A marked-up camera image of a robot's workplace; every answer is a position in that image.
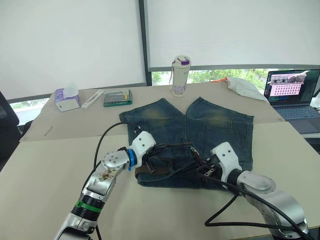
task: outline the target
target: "jeans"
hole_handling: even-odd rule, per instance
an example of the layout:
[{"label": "jeans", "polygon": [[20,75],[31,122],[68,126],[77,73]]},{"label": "jeans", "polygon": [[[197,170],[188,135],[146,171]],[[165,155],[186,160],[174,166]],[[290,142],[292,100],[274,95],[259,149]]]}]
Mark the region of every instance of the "jeans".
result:
[{"label": "jeans", "polygon": [[[157,144],[191,142],[201,158],[210,157],[210,150],[229,142],[238,156],[243,170],[252,170],[253,116],[248,116],[199,97],[182,114],[166,99],[123,112],[120,120],[139,125],[152,134]],[[129,143],[136,137],[134,127],[128,126]],[[172,159],[168,165],[161,158]],[[154,167],[169,167],[163,175],[141,172],[137,175],[140,185],[165,188],[222,189],[221,186],[196,173],[197,161],[188,146],[170,147],[158,157],[149,159]]]}]

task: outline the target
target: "laptop keyboard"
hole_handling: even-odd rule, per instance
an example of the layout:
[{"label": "laptop keyboard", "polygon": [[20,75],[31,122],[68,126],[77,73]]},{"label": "laptop keyboard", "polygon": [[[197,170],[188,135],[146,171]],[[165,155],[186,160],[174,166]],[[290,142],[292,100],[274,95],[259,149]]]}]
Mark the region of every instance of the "laptop keyboard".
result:
[{"label": "laptop keyboard", "polygon": [[278,108],[276,111],[286,120],[320,117],[312,107]]}]

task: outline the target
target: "table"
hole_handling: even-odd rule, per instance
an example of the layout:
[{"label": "table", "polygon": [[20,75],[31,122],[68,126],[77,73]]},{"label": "table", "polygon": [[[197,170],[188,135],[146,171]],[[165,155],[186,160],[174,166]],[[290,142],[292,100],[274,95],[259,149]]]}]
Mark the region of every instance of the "table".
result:
[{"label": "table", "polygon": [[[78,200],[98,140],[20,143],[0,173],[1,240],[54,237]],[[127,144],[127,135],[106,136],[98,158]],[[255,124],[252,155],[253,171],[274,179],[278,189],[301,204],[308,225],[320,226],[320,156],[299,133],[288,122]],[[133,172],[125,171],[99,217],[99,228],[105,240],[225,240],[269,234],[257,227],[205,227],[205,220],[231,197],[216,190],[142,187]],[[217,221],[263,223],[243,197]]]},{"label": "table", "polygon": [[[58,110],[54,104],[53,94],[21,142],[101,136],[109,126],[120,121],[120,113],[153,103],[161,98],[166,98],[182,113],[185,113],[188,106],[201,96],[214,104],[254,116],[254,124],[284,122],[284,119],[267,102],[240,96],[228,89],[225,82],[188,84],[184,97],[173,96],[168,86],[130,87],[130,89],[133,95],[132,105],[103,107],[101,97],[88,109],[78,108],[65,112]],[[81,104],[96,91],[96,89],[80,90]],[[109,134],[127,134],[127,127],[119,126]]]}]

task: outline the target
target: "black chair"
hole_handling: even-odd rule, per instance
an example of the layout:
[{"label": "black chair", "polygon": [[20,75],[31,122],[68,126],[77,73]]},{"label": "black chair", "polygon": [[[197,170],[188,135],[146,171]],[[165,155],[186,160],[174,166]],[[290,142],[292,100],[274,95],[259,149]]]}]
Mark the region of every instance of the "black chair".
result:
[{"label": "black chair", "polygon": [[0,92],[0,171],[21,139],[18,124],[19,119],[16,113]]}]

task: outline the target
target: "cable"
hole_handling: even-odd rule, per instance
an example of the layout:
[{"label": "cable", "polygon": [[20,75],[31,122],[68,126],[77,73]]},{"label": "cable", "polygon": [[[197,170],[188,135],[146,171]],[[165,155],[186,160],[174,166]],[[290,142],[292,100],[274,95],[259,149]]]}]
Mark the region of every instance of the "cable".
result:
[{"label": "cable", "polygon": [[[118,125],[121,125],[121,124],[131,125],[131,126],[133,126],[133,127],[135,127],[135,128],[140,129],[139,126],[137,126],[137,125],[135,125],[135,124],[133,124],[133,123],[131,123],[131,122],[123,121],[123,122],[118,122],[118,123],[113,124],[113,125],[110,126],[107,130],[104,131],[104,133],[103,133],[102,136],[100,137],[100,140],[99,140],[98,145],[96,146],[95,155],[94,155],[94,161],[93,161],[93,169],[92,169],[92,171],[90,172],[89,176],[88,176],[88,177],[86,178],[86,180],[84,181],[84,184],[83,184],[83,186],[82,186],[82,190],[85,188],[85,186],[86,186],[87,182],[89,181],[91,175],[96,171],[97,167],[98,167],[99,164],[100,164],[100,161],[99,161],[98,164],[97,164],[97,157],[98,157],[99,148],[100,148],[100,145],[101,145],[101,142],[102,142],[103,138],[105,137],[105,135],[106,135],[111,129],[113,129],[115,126],[118,126]],[[97,236],[98,236],[98,239],[99,239],[99,240],[102,240],[102,237],[101,237],[101,234],[100,234],[100,231],[99,231],[98,224],[97,224],[96,227],[95,227],[95,231],[96,231],[96,234],[97,234]]]},{"label": "cable", "polygon": [[98,151],[99,151],[99,148],[100,148],[100,145],[101,145],[101,142],[102,142],[103,138],[105,137],[105,135],[106,135],[111,129],[113,129],[115,126],[118,126],[118,125],[121,125],[121,124],[131,125],[131,126],[133,126],[133,127],[135,127],[135,128],[139,128],[139,129],[140,129],[139,126],[133,124],[132,122],[123,121],[123,122],[115,123],[115,124],[113,124],[111,127],[109,127],[107,130],[105,130],[104,133],[102,134],[102,136],[100,137],[99,143],[98,143],[98,145],[97,145],[97,147],[96,147],[96,150],[95,150],[94,161],[93,161],[93,168],[95,168],[96,165],[97,165]]},{"label": "cable", "polygon": [[213,177],[210,177],[210,176],[206,176],[206,175],[203,175],[202,173],[199,172],[199,170],[203,169],[204,167],[207,167],[207,166],[201,166],[201,167],[198,167],[196,169],[196,172],[198,174],[200,174],[202,177],[206,178],[206,179],[210,179],[212,180],[213,182],[215,182],[216,184],[221,184],[223,186],[226,186],[228,188],[231,188],[231,189],[234,189],[234,190],[237,190],[245,195],[248,195],[256,200],[258,200],[259,202],[265,204],[266,206],[268,206],[269,208],[271,208],[272,210],[274,210],[275,212],[277,212],[278,214],[280,214],[284,219],[286,219],[295,229],[295,232],[299,233],[300,236],[302,237],[302,239],[304,240],[313,240],[312,237],[310,237],[309,235],[305,234],[300,228],[299,226],[290,218],[288,217],[283,211],[281,211],[279,208],[277,208],[276,206],[272,205],[271,203],[267,202],[266,200],[264,200],[263,198],[255,195],[254,193],[250,192],[250,191],[247,191],[245,189],[242,189],[238,186],[235,186],[235,185],[232,185],[230,183],[227,183],[227,182],[224,182],[224,181],[221,181],[221,180],[218,180],[216,178],[213,178]]},{"label": "cable", "polygon": [[158,144],[153,146],[153,148],[144,155],[144,158],[149,158],[154,155],[158,155],[161,153],[165,148],[175,148],[175,147],[183,147],[183,146],[190,146],[191,142],[184,142],[178,144]]},{"label": "cable", "polygon": [[219,211],[217,211],[213,216],[211,216],[207,221],[205,221],[204,225],[206,227],[218,227],[218,226],[250,226],[250,227],[259,227],[259,228],[267,228],[267,229],[281,229],[287,231],[295,231],[294,228],[288,226],[281,225],[272,225],[272,224],[263,224],[263,223],[255,223],[255,222],[211,222],[217,216],[219,216],[224,210],[226,210],[239,196],[239,191],[237,191],[233,198],[224,205]]},{"label": "cable", "polygon": [[96,231],[96,234],[98,235],[98,239],[99,239],[99,240],[102,240],[102,237],[101,237],[101,234],[100,234],[100,231],[99,231],[98,224],[97,224],[96,227],[95,227],[95,231]]}]

